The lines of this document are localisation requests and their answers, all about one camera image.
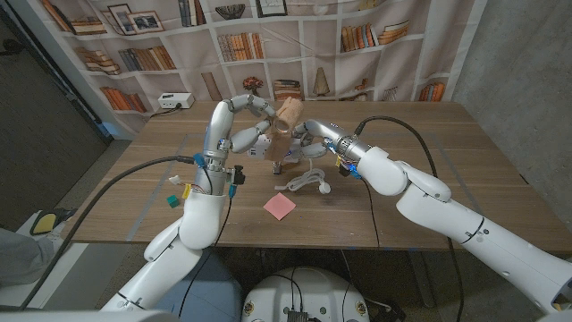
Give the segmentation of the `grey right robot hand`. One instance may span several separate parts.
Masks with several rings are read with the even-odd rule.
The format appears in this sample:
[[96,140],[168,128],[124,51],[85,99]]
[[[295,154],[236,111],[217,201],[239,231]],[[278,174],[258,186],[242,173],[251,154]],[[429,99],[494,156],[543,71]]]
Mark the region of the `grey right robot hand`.
[[355,162],[358,162],[371,148],[356,135],[322,120],[309,119],[295,126],[291,136],[296,139],[305,139],[308,136],[330,139],[334,151],[339,156]]

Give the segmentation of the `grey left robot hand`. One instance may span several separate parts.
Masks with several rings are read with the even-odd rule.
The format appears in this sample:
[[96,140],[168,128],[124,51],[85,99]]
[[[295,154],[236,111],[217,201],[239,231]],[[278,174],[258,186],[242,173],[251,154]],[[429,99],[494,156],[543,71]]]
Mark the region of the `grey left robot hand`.
[[[235,114],[249,110],[254,116],[265,119],[256,125],[231,134]],[[272,125],[276,112],[264,99],[252,94],[243,94],[219,102],[206,128],[202,156],[205,166],[198,169],[195,184],[207,194],[223,195],[227,180],[225,162],[229,153],[243,153],[250,149]]]

